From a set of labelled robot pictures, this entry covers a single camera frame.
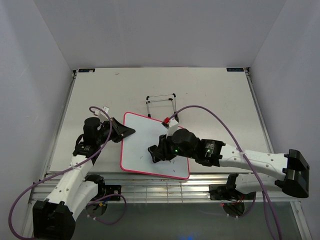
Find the pink framed whiteboard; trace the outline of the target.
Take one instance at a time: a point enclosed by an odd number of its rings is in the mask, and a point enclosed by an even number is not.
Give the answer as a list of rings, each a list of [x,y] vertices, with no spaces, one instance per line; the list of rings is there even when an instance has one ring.
[[[170,161],[154,163],[148,147],[159,143],[167,129],[162,121],[133,112],[126,112],[123,124],[135,130],[121,143],[120,168],[123,171],[156,177],[187,180],[190,177],[189,159],[177,156]]]

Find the black whiteboard eraser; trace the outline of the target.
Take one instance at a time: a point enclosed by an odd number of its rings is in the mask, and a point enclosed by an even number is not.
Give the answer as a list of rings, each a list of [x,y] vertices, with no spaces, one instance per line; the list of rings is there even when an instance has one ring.
[[[150,147],[147,148],[147,151],[150,153],[150,156],[151,156],[151,160],[153,163],[158,163],[161,159],[158,158],[156,156],[156,153],[157,153],[157,146],[156,145],[152,145]]]

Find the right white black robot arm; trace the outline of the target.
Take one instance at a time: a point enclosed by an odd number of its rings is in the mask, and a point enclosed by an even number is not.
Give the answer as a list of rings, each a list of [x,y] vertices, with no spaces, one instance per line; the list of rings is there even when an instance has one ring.
[[[157,145],[148,149],[154,163],[171,161],[175,157],[195,160],[205,167],[232,167],[252,171],[253,175],[231,174],[225,186],[216,190],[219,199],[237,199],[258,191],[282,191],[291,197],[309,197],[310,166],[302,153],[241,151],[219,140],[200,139],[185,128],[171,135],[159,136]]]

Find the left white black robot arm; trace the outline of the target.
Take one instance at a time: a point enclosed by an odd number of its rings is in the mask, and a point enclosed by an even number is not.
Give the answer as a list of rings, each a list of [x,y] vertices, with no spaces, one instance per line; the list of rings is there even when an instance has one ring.
[[[106,195],[105,180],[89,174],[100,148],[108,141],[121,142],[136,131],[119,123],[115,118],[101,120],[89,117],[84,121],[83,134],[76,140],[70,170],[63,173],[53,191],[38,200],[32,209],[33,235],[43,240],[70,240],[76,220],[91,200]]]

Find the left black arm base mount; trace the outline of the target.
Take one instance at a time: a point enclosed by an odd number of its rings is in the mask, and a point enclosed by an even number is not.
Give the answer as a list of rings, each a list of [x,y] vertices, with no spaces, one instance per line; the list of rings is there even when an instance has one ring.
[[[108,202],[108,201],[120,201],[121,197],[119,196],[122,191],[122,186],[121,185],[106,185],[104,187],[105,190],[105,196],[109,196],[104,198],[102,201],[103,202]]]

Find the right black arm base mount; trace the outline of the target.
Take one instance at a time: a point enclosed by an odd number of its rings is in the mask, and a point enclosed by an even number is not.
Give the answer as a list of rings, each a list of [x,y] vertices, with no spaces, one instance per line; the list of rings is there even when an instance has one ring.
[[[220,201],[239,202],[240,200],[253,200],[256,192],[241,193],[235,185],[210,184],[208,186],[210,199]]]

